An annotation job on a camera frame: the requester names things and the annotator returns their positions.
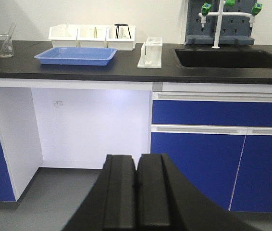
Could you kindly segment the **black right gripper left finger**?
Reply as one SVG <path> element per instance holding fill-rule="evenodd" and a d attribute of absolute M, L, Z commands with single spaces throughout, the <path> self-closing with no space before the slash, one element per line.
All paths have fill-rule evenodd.
<path fill-rule="evenodd" d="M 107 155 L 95 184 L 63 230 L 136 230 L 135 173 L 130 155 Z"/>

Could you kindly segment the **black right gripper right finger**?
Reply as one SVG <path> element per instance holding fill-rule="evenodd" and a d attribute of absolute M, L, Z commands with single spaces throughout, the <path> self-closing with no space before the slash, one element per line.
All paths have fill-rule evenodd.
<path fill-rule="evenodd" d="M 143 154 L 138 162 L 140 231 L 253 231 L 198 190 L 167 154 Z"/>

